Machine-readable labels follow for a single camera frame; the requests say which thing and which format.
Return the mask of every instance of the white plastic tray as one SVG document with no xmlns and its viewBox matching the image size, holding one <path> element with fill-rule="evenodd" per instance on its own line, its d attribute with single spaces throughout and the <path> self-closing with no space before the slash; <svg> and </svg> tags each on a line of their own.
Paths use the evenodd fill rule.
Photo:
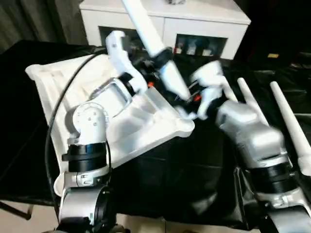
<svg viewBox="0 0 311 233">
<path fill-rule="evenodd" d="M 36 83 L 47 122 L 68 79 L 88 57 L 26 68 L 26 73 Z M 94 58 L 77 75 L 60 105 L 52 129 L 52 141 L 60 170 L 54 191 L 59 196 L 62 195 L 64 186 L 63 174 L 68 170 L 68 163 L 61 160 L 62 154 L 68 149 L 66 112 L 86 101 L 94 89 L 118 75 L 107 55 Z M 143 95 L 134 96 L 133 102 L 110 121 L 107 139 L 111 147 L 112 167 L 117 167 L 175 136 L 187 137 L 193 129 L 192 120 L 181 119 L 176 110 L 154 88 L 150 88 Z"/>
</svg>

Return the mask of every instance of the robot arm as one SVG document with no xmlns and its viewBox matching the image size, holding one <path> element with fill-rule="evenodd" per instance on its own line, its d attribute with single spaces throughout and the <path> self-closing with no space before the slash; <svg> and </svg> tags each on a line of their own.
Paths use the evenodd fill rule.
<svg viewBox="0 0 311 233">
<path fill-rule="evenodd" d="M 291 173 L 282 133 L 246 104 L 218 99 L 207 112 L 240 151 L 255 198 L 267 213 L 261 232 L 311 232 L 309 202 Z"/>
</svg>

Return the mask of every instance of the white pole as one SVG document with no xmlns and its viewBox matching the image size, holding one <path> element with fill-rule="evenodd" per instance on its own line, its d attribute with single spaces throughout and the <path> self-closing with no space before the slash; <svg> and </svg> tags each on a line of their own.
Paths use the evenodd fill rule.
<svg viewBox="0 0 311 233">
<path fill-rule="evenodd" d="M 158 55 L 165 49 L 165 46 L 140 0 L 122 1 L 149 55 L 151 57 Z M 173 61 L 169 61 L 160 70 L 160 75 L 168 90 L 177 94 L 183 100 L 190 98 L 190 92 Z"/>
<path fill-rule="evenodd" d="M 278 107 L 282 113 L 288 132 L 290 133 L 294 143 L 298 155 L 298 165 L 300 170 L 302 174 L 311 176 L 311 147 L 306 139 L 306 136 L 303 133 L 277 82 L 270 83 L 270 86 L 273 95 L 276 98 Z"/>
<path fill-rule="evenodd" d="M 254 98 L 254 96 L 253 96 L 251 90 L 249 89 L 244 78 L 238 78 L 238 84 L 239 84 L 240 90 L 244 96 L 246 103 L 256 111 L 258 117 L 260 118 L 260 120 L 263 124 L 269 125 L 266 117 L 264 116 L 263 112 L 261 111 L 261 108 L 259 107 L 256 99 Z"/>
</svg>

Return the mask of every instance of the black table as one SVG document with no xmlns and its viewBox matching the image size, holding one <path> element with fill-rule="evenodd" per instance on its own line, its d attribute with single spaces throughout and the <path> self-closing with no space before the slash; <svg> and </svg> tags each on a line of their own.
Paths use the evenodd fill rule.
<svg viewBox="0 0 311 233">
<path fill-rule="evenodd" d="M 91 54 L 94 50 L 92 46 L 21 41 L 1 55 L 5 130 L 0 163 L 1 200 L 52 204 L 44 167 L 47 124 L 35 83 L 24 72 L 25 68 Z M 174 59 L 184 77 L 210 61 L 210 58 L 180 55 Z M 269 83 L 278 81 L 295 113 L 311 113 L 310 72 L 250 67 L 227 60 L 222 60 L 222 64 L 240 101 L 244 99 L 236 80 L 245 78 L 269 123 L 283 131 L 287 149 L 297 167 L 296 153 Z M 310 118 L 300 116 L 298 119 L 311 141 Z M 189 138 L 175 138 L 114 170 L 112 182 L 118 212 L 251 229 L 256 224 L 253 217 L 256 202 L 246 189 L 237 165 L 237 151 L 213 122 L 196 121 L 195 124 Z M 54 158 L 51 168 L 56 178 L 59 171 Z M 299 176 L 299 181 L 310 192 L 309 179 Z"/>
</svg>

